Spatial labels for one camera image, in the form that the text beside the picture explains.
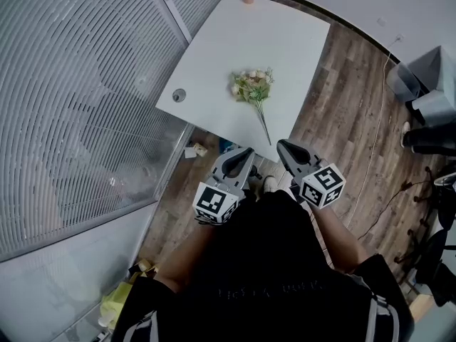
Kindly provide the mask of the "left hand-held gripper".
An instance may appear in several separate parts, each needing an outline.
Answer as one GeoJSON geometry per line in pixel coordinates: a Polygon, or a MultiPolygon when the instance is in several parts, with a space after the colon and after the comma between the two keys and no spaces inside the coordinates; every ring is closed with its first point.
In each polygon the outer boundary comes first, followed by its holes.
{"type": "Polygon", "coordinates": [[[230,219],[245,198],[244,186],[254,157],[254,150],[248,147],[230,150],[217,159],[215,170],[199,183],[193,200],[200,224],[225,224],[230,219]]]}

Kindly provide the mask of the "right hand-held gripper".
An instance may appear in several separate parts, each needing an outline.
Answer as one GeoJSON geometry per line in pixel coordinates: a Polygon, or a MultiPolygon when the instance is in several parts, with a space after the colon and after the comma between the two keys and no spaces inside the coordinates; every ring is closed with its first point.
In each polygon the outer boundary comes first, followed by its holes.
{"type": "Polygon", "coordinates": [[[323,209],[340,198],[346,179],[334,163],[321,165],[316,151],[298,140],[282,139],[276,144],[276,150],[298,185],[301,199],[323,209]]]}

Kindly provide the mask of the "artificial flowers bouquet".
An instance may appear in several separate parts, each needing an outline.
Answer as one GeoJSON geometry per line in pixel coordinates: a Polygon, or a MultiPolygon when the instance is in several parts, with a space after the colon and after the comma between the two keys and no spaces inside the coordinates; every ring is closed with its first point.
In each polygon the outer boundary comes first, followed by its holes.
{"type": "Polygon", "coordinates": [[[269,98],[271,85],[274,83],[273,70],[256,69],[252,71],[232,72],[229,76],[230,91],[237,102],[247,103],[257,111],[268,143],[271,138],[264,116],[264,101],[269,98]]]}

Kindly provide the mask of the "person's left forearm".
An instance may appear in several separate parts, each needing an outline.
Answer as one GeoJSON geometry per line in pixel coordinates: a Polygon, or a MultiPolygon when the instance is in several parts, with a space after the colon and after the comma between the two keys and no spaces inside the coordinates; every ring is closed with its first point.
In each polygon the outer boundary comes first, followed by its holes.
{"type": "Polygon", "coordinates": [[[175,294],[180,293],[192,283],[200,269],[215,268],[223,263],[221,248],[229,235],[229,225],[197,224],[158,266],[153,279],[175,294]]]}

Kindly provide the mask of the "person's right forearm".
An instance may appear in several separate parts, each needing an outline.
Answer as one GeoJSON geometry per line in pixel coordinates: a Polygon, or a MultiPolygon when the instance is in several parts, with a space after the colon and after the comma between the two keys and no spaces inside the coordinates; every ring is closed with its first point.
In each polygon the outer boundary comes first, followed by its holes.
{"type": "Polygon", "coordinates": [[[346,274],[352,273],[370,257],[329,206],[319,209],[310,204],[310,208],[335,269],[346,274]]]}

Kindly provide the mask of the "person's black shirt torso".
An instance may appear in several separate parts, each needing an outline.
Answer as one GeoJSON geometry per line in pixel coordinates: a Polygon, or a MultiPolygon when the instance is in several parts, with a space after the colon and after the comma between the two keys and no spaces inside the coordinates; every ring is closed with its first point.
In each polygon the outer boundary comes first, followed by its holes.
{"type": "Polygon", "coordinates": [[[409,342],[413,317],[379,255],[334,268],[313,214],[285,191],[224,224],[223,263],[175,294],[136,279],[112,342],[409,342]]]}

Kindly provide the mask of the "grey waste bin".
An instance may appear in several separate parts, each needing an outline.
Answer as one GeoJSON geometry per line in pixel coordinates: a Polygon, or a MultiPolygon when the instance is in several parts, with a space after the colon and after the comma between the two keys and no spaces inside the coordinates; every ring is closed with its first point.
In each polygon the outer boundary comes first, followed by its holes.
{"type": "Polygon", "coordinates": [[[386,83],[401,103],[415,100],[419,96],[420,83],[403,63],[399,63],[388,72],[386,83]]]}

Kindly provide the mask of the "cardboard scraps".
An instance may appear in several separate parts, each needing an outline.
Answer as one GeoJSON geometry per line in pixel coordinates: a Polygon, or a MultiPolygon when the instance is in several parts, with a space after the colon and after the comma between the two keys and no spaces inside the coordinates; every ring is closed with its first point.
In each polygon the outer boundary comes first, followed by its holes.
{"type": "Polygon", "coordinates": [[[128,269],[129,283],[133,284],[138,277],[153,278],[158,271],[155,265],[152,265],[147,259],[141,259],[128,269]]]}

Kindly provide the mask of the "pale grey cabinet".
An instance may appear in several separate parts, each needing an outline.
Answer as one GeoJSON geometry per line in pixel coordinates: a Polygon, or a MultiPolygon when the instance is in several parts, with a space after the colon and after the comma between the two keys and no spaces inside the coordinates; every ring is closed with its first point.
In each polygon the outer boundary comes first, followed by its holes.
{"type": "Polygon", "coordinates": [[[456,119],[456,66],[442,46],[438,46],[408,65],[429,93],[413,101],[428,127],[456,119]]]}

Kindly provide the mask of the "black office chair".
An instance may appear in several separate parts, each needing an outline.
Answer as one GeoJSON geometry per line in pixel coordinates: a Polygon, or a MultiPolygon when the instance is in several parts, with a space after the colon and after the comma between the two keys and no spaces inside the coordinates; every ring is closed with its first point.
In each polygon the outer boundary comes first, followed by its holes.
{"type": "Polygon", "coordinates": [[[420,225],[425,227],[422,239],[408,230],[412,240],[410,253],[394,258],[396,264],[409,261],[406,271],[415,269],[415,280],[426,285],[437,306],[450,302],[456,305],[456,274],[442,261],[443,252],[455,251],[456,244],[447,245],[447,236],[456,220],[456,167],[442,170],[431,177],[432,192],[429,197],[415,197],[415,202],[431,201],[429,211],[420,225]]]}

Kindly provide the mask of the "yellow plastic bag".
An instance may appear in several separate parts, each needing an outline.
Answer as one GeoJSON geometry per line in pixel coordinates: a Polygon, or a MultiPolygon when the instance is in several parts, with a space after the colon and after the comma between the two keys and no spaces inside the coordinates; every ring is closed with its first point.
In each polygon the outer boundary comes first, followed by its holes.
{"type": "Polygon", "coordinates": [[[111,331],[114,330],[132,287],[132,284],[122,281],[115,290],[102,298],[100,317],[98,319],[100,326],[108,328],[111,331]]]}

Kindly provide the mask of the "glass wall with blinds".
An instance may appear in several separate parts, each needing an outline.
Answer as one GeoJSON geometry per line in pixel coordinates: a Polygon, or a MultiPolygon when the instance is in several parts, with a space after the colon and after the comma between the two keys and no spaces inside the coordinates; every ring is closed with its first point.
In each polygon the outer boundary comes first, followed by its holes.
{"type": "Polygon", "coordinates": [[[188,126],[157,108],[221,0],[0,0],[0,262],[154,203],[188,126]]]}

